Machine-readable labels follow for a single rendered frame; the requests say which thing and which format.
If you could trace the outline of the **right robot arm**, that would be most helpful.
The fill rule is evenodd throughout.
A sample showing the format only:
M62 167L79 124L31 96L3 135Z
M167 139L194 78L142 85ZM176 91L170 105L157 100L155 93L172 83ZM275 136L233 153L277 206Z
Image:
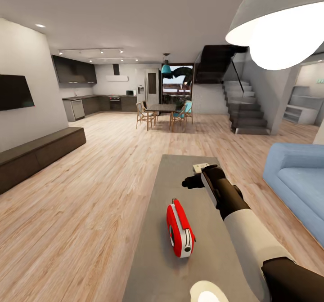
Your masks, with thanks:
M193 165L183 187L205 187L228 230L246 281L260 302L324 302L324 277L299 266L244 202L222 168Z

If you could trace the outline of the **radio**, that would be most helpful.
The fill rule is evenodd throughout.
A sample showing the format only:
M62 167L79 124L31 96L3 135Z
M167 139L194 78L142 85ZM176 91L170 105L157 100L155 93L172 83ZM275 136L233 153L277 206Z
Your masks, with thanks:
M189 257L193 251L196 237L179 200L174 199L168 206L166 221L175 255L179 258Z

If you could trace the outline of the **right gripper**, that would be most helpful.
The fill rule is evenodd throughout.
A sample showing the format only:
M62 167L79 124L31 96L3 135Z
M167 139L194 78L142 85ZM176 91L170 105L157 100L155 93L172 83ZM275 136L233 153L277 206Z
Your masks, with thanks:
M199 173L200 174L200 173ZM187 177L185 180L182 182L183 187L188 187L188 189L191 188L198 188L198 187L203 187L199 182L198 182L198 176L199 174L192 176L192 177Z

